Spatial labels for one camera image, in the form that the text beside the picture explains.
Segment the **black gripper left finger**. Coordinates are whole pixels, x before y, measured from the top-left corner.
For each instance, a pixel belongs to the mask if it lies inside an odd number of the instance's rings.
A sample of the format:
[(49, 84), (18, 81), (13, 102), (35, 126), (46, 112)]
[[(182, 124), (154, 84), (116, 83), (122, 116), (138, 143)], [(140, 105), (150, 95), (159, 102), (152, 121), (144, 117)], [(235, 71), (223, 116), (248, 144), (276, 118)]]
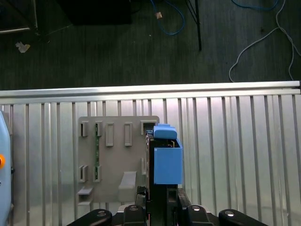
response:
[(73, 221), (71, 226), (145, 226), (146, 214), (141, 205), (121, 206), (121, 210), (113, 215), (105, 209), (93, 210)]

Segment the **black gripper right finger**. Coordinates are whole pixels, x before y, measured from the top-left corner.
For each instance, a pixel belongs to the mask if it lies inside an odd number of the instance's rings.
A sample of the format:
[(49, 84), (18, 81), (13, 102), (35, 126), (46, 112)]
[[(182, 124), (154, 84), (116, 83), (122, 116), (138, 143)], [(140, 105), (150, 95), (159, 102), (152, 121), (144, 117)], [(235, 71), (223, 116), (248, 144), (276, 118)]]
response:
[(265, 224), (234, 209), (221, 210), (217, 216), (203, 206), (191, 204), (186, 192), (178, 189), (178, 225), (180, 226), (264, 226)]

